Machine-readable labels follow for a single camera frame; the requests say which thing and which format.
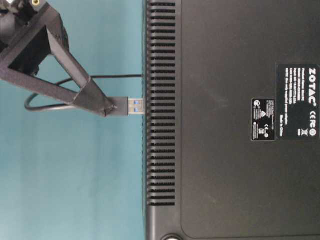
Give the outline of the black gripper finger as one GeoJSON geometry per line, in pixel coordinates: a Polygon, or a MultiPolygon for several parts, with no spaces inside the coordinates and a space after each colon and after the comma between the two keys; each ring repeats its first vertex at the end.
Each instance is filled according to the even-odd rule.
{"type": "Polygon", "coordinates": [[[46,109],[118,110],[118,106],[103,93],[92,77],[55,36],[56,32],[49,26],[46,30],[52,55],[80,88],[79,92],[73,97],[72,102],[47,105],[46,109]]]}
{"type": "Polygon", "coordinates": [[[0,69],[0,79],[16,87],[106,117],[110,113],[110,100],[87,73],[82,76],[84,77],[84,86],[75,92],[7,67],[0,69]]]}

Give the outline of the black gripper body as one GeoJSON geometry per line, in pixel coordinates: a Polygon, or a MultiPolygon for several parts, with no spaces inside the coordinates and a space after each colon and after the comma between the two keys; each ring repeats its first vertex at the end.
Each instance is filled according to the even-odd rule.
{"type": "Polygon", "coordinates": [[[52,55],[49,32],[67,50],[69,36],[61,15],[45,0],[0,2],[0,65],[26,75],[37,75],[52,55]]]}

